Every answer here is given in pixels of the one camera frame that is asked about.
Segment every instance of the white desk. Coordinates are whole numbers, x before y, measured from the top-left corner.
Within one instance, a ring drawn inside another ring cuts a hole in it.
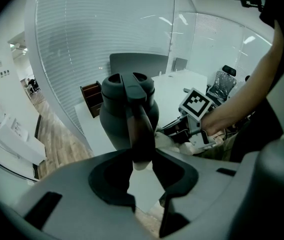
[[[164,127],[180,116],[179,105],[187,95],[183,89],[196,88],[206,92],[207,77],[188,70],[172,72],[152,77],[154,80],[154,100],[159,108],[158,125]],[[93,118],[87,104],[82,102],[76,105],[75,112],[82,130],[95,156],[116,151],[100,118]],[[151,169],[133,170],[130,177],[128,193],[135,196],[136,206],[147,212],[165,192]]]
[[[183,89],[195,88],[206,93],[208,78],[204,75],[181,70],[152,77],[154,80],[154,100],[159,109],[158,125],[164,127],[180,116],[179,105],[187,95]],[[100,117],[93,118],[85,101],[74,106],[77,118],[95,156],[116,149],[104,131]]]

